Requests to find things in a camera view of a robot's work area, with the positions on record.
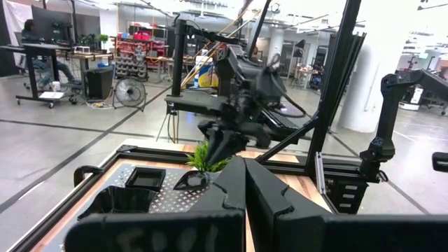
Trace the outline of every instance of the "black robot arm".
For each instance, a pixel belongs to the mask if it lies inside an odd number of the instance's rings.
[[[376,137],[369,148],[360,153],[360,173],[368,178],[376,178],[382,162],[389,161],[395,155],[392,133],[398,112],[398,104],[406,89],[415,84],[436,93],[439,98],[448,101],[448,83],[427,70],[415,70],[398,74],[388,74],[381,80],[383,105],[378,122]]]
[[[255,139],[258,148],[268,148],[270,136],[257,123],[258,116],[268,104],[280,102],[279,88],[286,90],[275,69],[250,62],[240,45],[226,45],[217,68],[221,81],[233,78],[239,91],[228,101],[209,108],[219,117],[217,121],[206,120],[198,125],[209,141],[205,162],[210,164],[245,150],[249,139]]]

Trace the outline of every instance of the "computer monitor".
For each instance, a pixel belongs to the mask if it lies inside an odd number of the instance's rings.
[[[31,7],[34,25],[38,35],[46,41],[66,41],[70,43],[71,16],[68,13]]]

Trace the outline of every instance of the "computer tower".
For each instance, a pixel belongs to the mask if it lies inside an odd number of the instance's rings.
[[[109,96],[113,80],[113,68],[111,66],[87,70],[85,77],[89,99],[106,99]]]

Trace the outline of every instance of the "person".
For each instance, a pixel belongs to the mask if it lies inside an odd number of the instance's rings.
[[[38,31],[36,26],[34,25],[33,20],[25,21],[23,30],[22,30],[22,43],[40,43],[44,42],[43,38],[38,37]],[[45,76],[39,81],[38,88],[43,89],[46,85],[48,85],[51,81],[52,72],[50,71],[50,64],[45,60],[39,60],[37,57],[33,59],[33,67],[35,69],[48,70]],[[57,69],[62,71],[64,75],[69,79],[69,82],[74,81],[74,76],[71,74],[69,67],[57,61]]]

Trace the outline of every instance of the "black pole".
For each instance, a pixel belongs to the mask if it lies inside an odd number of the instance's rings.
[[[78,25],[76,25],[76,10],[75,10],[75,0],[70,0],[71,6],[73,7],[73,13],[71,14],[73,16],[73,32],[75,34],[75,43],[78,43]]]
[[[182,66],[183,66],[183,51],[185,50],[185,37],[186,37],[186,25],[185,20],[178,19],[176,21],[176,42],[174,44],[174,67],[173,67],[173,87],[171,88],[172,96],[181,95],[182,84]]]
[[[259,155],[255,160],[260,164],[263,164],[264,162],[268,161],[273,155],[277,154],[279,151],[288,147],[292,139],[294,139],[297,136],[299,136],[299,138],[303,137],[306,133],[312,130],[316,126],[317,120],[318,120],[317,116],[316,115],[313,116],[310,119],[310,121],[308,121],[306,124],[303,125],[303,127],[301,127],[300,129],[296,130],[294,133],[283,139],[283,141],[278,143],[276,146],[270,148],[263,155]]]
[[[426,67],[426,70],[430,70],[429,66],[431,65],[431,62],[433,61],[434,58],[435,58],[434,56],[431,57],[431,59],[429,60],[429,63],[428,63],[428,67]]]
[[[361,0],[347,0],[345,4],[344,14],[341,19],[341,25],[337,33],[335,51],[333,57],[330,58],[331,64],[328,71],[328,85],[321,98],[318,108],[318,122],[314,128],[311,144],[309,145],[307,163],[305,165],[305,173],[314,178],[316,169],[314,164],[314,156],[316,152],[322,152],[323,143],[325,141],[328,126],[330,124],[333,108],[337,106],[337,95],[343,84],[344,68],[346,66],[347,55],[350,51],[350,43],[352,40],[353,30],[356,24]]]

